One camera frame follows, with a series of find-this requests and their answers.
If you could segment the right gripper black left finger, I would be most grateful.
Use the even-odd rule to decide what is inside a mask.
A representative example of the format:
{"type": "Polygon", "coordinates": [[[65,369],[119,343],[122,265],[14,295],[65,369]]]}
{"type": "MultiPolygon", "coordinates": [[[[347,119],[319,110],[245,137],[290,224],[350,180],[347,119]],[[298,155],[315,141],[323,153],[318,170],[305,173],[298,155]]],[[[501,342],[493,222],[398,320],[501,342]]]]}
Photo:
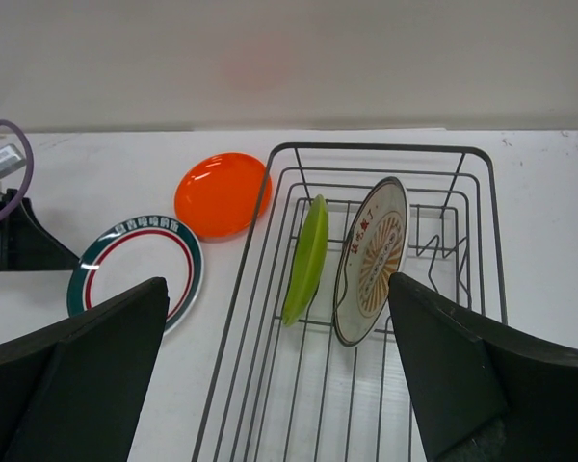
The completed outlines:
{"type": "Polygon", "coordinates": [[[0,461],[125,461],[163,340],[153,277],[0,345],[0,461]]]}

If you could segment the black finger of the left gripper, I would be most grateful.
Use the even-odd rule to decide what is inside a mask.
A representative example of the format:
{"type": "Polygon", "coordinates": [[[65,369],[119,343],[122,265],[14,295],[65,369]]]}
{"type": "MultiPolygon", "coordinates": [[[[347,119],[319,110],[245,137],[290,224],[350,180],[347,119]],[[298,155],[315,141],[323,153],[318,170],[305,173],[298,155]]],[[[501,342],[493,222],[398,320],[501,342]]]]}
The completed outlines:
{"type": "Polygon", "coordinates": [[[0,271],[75,270],[79,256],[39,223],[28,197],[0,221],[0,271]]]}

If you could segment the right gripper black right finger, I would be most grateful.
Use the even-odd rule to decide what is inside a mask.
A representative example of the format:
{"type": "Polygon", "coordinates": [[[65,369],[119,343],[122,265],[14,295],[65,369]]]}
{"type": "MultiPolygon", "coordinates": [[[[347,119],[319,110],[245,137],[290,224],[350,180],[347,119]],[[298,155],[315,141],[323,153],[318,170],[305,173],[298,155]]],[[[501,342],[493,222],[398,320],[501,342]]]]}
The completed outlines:
{"type": "Polygon", "coordinates": [[[389,311],[429,461],[578,461],[578,349],[389,278],[389,311]]]}

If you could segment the white plate green red rim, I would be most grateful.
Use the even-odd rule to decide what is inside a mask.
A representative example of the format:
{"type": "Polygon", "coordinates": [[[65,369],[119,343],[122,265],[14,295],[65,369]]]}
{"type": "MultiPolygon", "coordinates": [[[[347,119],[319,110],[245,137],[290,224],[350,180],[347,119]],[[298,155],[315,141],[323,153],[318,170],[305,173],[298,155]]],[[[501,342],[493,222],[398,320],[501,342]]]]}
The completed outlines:
{"type": "Polygon", "coordinates": [[[165,331],[171,332],[190,312],[202,286],[204,256],[194,232],[163,215],[121,221],[99,236],[73,271],[66,307],[72,317],[152,277],[168,287],[165,331]]]}

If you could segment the orange sunburst pattern plate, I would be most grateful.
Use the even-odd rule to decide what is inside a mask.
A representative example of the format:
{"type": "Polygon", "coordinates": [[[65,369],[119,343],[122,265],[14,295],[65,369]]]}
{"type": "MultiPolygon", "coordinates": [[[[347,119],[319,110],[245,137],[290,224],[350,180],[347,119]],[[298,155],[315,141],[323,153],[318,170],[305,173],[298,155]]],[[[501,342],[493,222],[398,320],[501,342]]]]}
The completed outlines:
{"type": "Polygon", "coordinates": [[[343,347],[356,347],[377,325],[390,275],[402,270],[409,203],[402,182],[386,177],[357,209],[343,242],[332,296],[332,326],[343,347]]]}

